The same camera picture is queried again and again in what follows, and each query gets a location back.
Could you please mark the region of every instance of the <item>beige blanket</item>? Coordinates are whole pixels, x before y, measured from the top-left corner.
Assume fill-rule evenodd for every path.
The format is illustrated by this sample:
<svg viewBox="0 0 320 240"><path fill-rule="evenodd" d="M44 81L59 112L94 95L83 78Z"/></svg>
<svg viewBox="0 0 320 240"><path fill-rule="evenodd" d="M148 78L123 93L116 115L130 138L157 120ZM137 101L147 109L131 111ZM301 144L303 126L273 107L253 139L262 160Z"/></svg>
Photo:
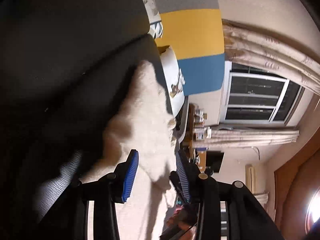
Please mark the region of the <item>beige blanket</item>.
<svg viewBox="0 0 320 240"><path fill-rule="evenodd" d="M174 205L175 191L169 172L176 170L173 116L166 111L165 91L157 83L153 65L137 67L128 95L104 132L103 159L81 179L98 180L126 160L131 149L139 152L139 167L131 196L116 205L121 240L159 239L165 213ZM90 202L88 239L93 239L93 202Z"/></svg>

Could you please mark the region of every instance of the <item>beige curtain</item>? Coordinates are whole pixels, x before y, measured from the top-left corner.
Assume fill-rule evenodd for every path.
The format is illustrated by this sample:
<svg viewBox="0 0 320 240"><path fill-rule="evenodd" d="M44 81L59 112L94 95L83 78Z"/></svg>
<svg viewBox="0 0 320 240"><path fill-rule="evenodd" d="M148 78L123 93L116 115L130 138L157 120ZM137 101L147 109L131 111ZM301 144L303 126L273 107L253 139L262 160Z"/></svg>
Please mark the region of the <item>beige curtain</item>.
<svg viewBox="0 0 320 240"><path fill-rule="evenodd" d="M270 71L320 95L320 64L270 36L223 23L228 60Z"/></svg>
<svg viewBox="0 0 320 240"><path fill-rule="evenodd" d="M295 142L299 130L234 129L212 130L211 138L193 141L193 148L246 148Z"/></svg>

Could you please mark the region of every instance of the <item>window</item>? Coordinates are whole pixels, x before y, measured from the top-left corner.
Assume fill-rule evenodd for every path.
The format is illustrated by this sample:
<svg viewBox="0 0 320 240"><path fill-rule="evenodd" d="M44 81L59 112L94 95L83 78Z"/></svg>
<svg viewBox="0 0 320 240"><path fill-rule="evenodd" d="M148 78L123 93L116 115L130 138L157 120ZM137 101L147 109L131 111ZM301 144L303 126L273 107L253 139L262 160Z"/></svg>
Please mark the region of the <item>window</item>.
<svg viewBox="0 0 320 240"><path fill-rule="evenodd" d="M257 68L226 61L220 122L279 123L288 118L301 86Z"/></svg>
<svg viewBox="0 0 320 240"><path fill-rule="evenodd" d="M320 218L320 188L313 195L306 216L306 234L310 231L313 224Z"/></svg>

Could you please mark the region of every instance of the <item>white window frame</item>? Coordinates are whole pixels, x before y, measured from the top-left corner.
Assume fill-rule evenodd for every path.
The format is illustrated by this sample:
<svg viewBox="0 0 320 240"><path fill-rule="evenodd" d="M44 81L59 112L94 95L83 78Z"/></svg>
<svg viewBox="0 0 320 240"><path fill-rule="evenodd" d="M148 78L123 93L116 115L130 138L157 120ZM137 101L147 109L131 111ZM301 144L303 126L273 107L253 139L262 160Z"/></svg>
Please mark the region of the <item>white window frame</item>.
<svg viewBox="0 0 320 240"><path fill-rule="evenodd" d="M224 75L224 82L222 87L222 100L221 100L221 106L220 106L220 122L223 123L238 123L238 124L284 124L290 115L291 110L293 109L293 106L297 100L297 97L299 95L299 92L301 90L301 87L299 89L299 92L285 118L284 121L274 121L274 118L279 110L279 107L282 103L282 100L284 98L284 95L287 91L288 85L290 80L286 78L279 78L279 77L272 77L272 76L266 76L266 75L260 75L260 74L251 74L251 73L236 73L231 72L232 62L226 61L225 62L225 75ZM280 93L280 96L268 96L268 95L252 95L252 97L259 97L259 98L270 98L270 97L277 97L278 102L275 106L259 106L259 105L229 105L229 97L230 97L230 89L231 89L231 80L232 77L250 77L250 78L259 78L259 79L265 79L265 80L273 80L273 81L279 81L283 82L284 86L282 88L282 91ZM237 93L231 93L231 96L237 96ZM226 114L227 114L227 108L228 107L241 107L241 108L265 108L265 109L273 109L270 117L268 120L226 120Z"/></svg>

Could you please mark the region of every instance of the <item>ribbed blue rubber pad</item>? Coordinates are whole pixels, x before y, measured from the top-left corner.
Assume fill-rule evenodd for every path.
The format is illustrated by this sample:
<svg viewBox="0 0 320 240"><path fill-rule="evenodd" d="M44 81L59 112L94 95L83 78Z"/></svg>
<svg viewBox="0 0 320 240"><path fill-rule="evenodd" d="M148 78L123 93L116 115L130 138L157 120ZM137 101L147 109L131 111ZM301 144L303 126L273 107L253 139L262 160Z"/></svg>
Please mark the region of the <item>ribbed blue rubber pad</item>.
<svg viewBox="0 0 320 240"><path fill-rule="evenodd" d="M188 181L186 172L183 168L179 152L176 153L176 164L177 164L177 173L178 173L178 176L180 179L183 196L189 202L189 200L190 200L189 181Z"/></svg>
<svg viewBox="0 0 320 240"><path fill-rule="evenodd" d="M134 157L131 160L130 166L124 178L123 192L122 192L122 200L124 202L127 202L127 199L130 197L134 178L137 173L138 165L139 165L139 153L135 151Z"/></svg>

